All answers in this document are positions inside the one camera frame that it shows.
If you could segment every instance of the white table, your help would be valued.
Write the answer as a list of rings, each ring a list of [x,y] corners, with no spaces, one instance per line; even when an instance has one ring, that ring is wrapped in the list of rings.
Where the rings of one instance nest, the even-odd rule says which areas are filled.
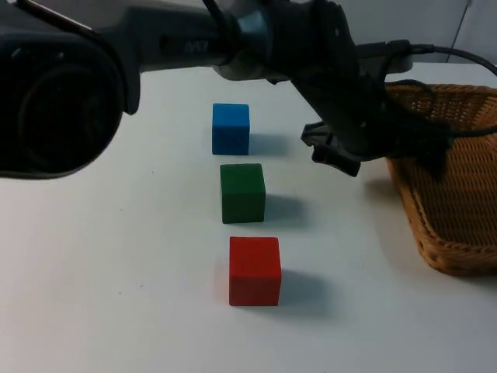
[[[497,86],[472,65],[403,77]],[[251,105],[254,155],[212,156],[214,102]],[[313,164],[299,138],[317,119],[288,84],[152,73],[90,167],[0,180],[0,371],[495,371],[497,283],[425,265],[383,160],[355,179]],[[263,225],[221,224],[236,162],[263,164]],[[230,235],[280,238],[279,308],[228,306]]]

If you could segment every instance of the wire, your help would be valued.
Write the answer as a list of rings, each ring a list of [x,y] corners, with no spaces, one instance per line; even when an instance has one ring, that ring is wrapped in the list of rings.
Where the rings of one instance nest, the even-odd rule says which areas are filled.
[[[473,61],[474,63],[479,64],[484,68],[488,69],[494,76],[497,77],[497,67],[494,66],[490,61],[487,61],[484,58],[477,56],[476,54],[472,54],[467,51],[461,51],[459,49],[454,49],[454,48],[438,47],[429,44],[414,44],[409,49],[406,49],[405,51],[395,52],[385,59],[385,62],[381,67],[380,80],[384,82],[386,74],[388,73],[388,69],[390,68],[395,58],[406,57],[409,55],[431,54],[431,53],[451,54],[454,56],[467,59],[469,61]],[[390,96],[388,97],[388,101],[391,105],[393,104],[397,108],[402,107],[399,103],[395,102]],[[497,125],[487,128],[482,128],[481,130],[470,130],[470,131],[442,130],[434,127],[433,125],[434,122],[430,120],[421,120],[420,123],[417,124],[417,129],[419,129],[419,127],[422,127],[423,129],[431,131],[436,135],[445,136],[448,138],[476,138],[476,137],[487,136],[489,134],[497,133]]]

